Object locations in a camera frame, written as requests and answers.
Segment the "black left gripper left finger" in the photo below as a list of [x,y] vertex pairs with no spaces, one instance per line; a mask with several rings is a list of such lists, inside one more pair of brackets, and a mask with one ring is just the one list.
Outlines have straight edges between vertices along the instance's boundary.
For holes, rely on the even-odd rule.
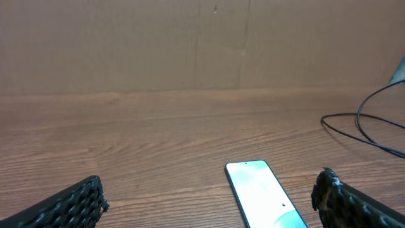
[[1,227],[95,227],[108,208],[101,179],[92,175],[2,220]]

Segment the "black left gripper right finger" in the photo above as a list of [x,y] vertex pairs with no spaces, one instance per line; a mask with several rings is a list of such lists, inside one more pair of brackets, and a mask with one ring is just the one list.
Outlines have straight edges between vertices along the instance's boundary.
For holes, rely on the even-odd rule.
[[404,228],[404,215],[342,182],[325,167],[316,178],[311,203],[326,228]]

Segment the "Samsung Galaxy smartphone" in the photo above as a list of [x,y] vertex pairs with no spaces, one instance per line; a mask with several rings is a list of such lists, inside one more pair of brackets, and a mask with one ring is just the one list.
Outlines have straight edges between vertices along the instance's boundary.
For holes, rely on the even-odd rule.
[[227,163],[225,173],[246,227],[308,227],[266,161]]

